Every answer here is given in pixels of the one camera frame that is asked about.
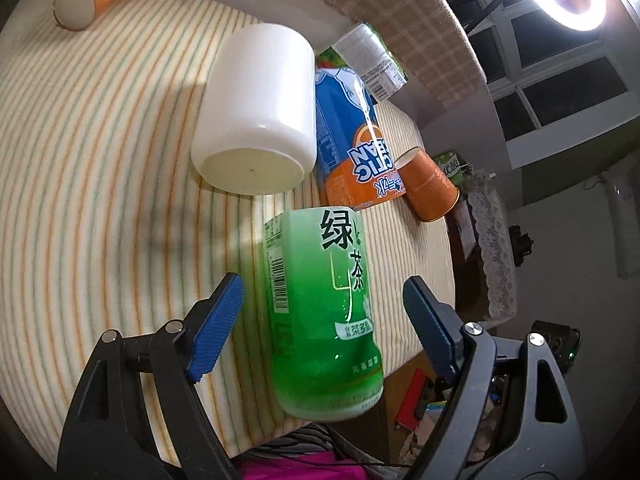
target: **chinese characters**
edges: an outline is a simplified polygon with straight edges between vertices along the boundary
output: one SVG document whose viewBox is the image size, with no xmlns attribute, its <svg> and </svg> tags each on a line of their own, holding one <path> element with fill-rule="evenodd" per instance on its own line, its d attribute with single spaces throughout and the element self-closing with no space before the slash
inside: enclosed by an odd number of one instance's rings
<svg viewBox="0 0 640 480">
<path fill-rule="evenodd" d="M 353 227 L 347 210 L 331 211 L 325 209 L 320 229 L 322 230 L 323 249 L 327 249 L 333 244 L 341 249 L 346 249 L 350 244 L 353 245 Z"/>
<path fill-rule="evenodd" d="M 334 323 L 335 335 L 343 341 L 356 339 L 373 332 L 373 323 L 369 318 L 350 323 Z"/>
<path fill-rule="evenodd" d="M 353 270 L 351 271 L 351 277 L 354 278 L 353 290 L 360 290 L 361 288 L 364 288 L 364 281 L 362 279 L 364 270 L 360 265 L 362 254 L 360 254 L 359 250 L 354 249 L 349 256 L 353 260 Z"/>
<path fill-rule="evenodd" d="M 373 187 L 378 192 L 378 198 L 385 197 L 387 193 L 400 193 L 404 191 L 404 184 L 397 171 L 392 171 L 389 175 L 383 175 L 373 183 Z"/>
<path fill-rule="evenodd" d="M 378 356 L 374 355 L 371 359 L 361 362 L 359 365 L 355 365 L 351 367 L 351 371 L 353 374 L 359 374 L 360 372 L 365 372 L 369 368 L 373 368 L 378 364 Z"/>
</svg>

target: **window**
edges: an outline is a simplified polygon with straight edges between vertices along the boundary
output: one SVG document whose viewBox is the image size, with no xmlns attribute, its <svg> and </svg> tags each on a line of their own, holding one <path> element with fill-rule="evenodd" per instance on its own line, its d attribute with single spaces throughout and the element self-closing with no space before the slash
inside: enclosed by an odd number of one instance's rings
<svg viewBox="0 0 640 480">
<path fill-rule="evenodd" d="M 486 81 L 492 83 L 503 78 L 504 66 L 495 44 L 494 29 L 488 28 L 469 38 L 478 61 L 486 74 Z"/>
<path fill-rule="evenodd" d="M 566 28 L 546 12 L 534 10 L 511 20 L 520 62 L 529 66 L 577 46 L 596 41 L 599 30 L 582 32 Z"/>
<path fill-rule="evenodd" d="M 625 84 L 606 57 L 524 89 L 541 126 L 577 114 L 624 92 Z"/>
<path fill-rule="evenodd" d="M 464 24 L 490 2 L 452 9 Z M 577 10 L 583 0 L 565 3 Z M 534 0 L 504 0 L 471 32 L 469 42 L 507 141 L 627 92 L 600 30 L 566 28 Z"/>
<path fill-rule="evenodd" d="M 515 139 L 536 129 L 516 92 L 494 102 L 506 140 Z"/>
</svg>

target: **can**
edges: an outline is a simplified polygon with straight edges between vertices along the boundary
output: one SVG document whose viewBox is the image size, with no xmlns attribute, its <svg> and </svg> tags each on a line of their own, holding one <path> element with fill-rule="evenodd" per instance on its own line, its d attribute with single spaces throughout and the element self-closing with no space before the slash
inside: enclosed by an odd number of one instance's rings
<svg viewBox="0 0 640 480">
<path fill-rule="evenodd" d="M 404 195 L 371 98 L 350 68 L 316 70 L 316 135 L 328 205 L 358 211 Z"/>
</svg>

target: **table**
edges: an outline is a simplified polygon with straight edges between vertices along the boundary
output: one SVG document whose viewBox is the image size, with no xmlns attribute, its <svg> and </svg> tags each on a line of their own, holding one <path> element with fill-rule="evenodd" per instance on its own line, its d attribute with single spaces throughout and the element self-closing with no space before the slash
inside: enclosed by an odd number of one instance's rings
<svg viewBox="0 0 640 480">
<path fill-rule="evenodd" d="M 229 455 L 303 421 L 277 404 L 261 275 L 261 226 L 321 204 L 313 177 L 249 197 L 203 183 L 189 150 L 224 37 L 256 18 L 211 0 L 122 0 L 89 30 L 55 26 L 52 0 L 22 0 L 0 34 L 0 395 L 51 464 L 68 404 L 100 334 L 155 331 L 238 272 L 245 302 L 214 371 L 198 384 Z M 421 143 L 376 108 L 393 156 Z M 389 374 L 420 349 L 401 284 L 454 287 L 444 222 L 404 200 L 363 212 L 375 338 Z M 176 462 L 152 381 L 161 455 Z"/>
</svg>

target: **white plastic cup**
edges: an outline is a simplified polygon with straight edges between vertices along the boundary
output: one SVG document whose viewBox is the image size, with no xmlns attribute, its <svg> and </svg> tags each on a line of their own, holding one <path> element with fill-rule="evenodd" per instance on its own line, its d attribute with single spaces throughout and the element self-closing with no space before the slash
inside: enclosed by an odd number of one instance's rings
<svg viewBox="0 0 640 480">
<path fill-rule="evenodd" d="M 220 47 L 191 160 L 213 187 L 247 195 L 296 187 L 316 163 L 314 51 L 295 30 L 259 23 Z"/>
</svg>

